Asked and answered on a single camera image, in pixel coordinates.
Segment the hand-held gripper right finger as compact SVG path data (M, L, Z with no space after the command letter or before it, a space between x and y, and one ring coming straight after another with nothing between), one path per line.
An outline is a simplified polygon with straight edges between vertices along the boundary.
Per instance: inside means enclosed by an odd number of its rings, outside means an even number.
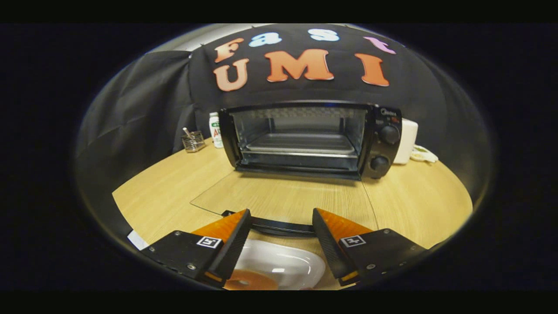
M329 269L342 287L383 282L430 253L394 230L373 231L325 209L313 209L312 224Z

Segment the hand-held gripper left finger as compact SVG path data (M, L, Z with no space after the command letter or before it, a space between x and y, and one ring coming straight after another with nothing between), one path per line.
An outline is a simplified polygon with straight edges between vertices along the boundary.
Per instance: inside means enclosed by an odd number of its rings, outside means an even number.
M195 231L171 231L141 253L180 276L222 288L235 270L251 224L251 211L244 209Z

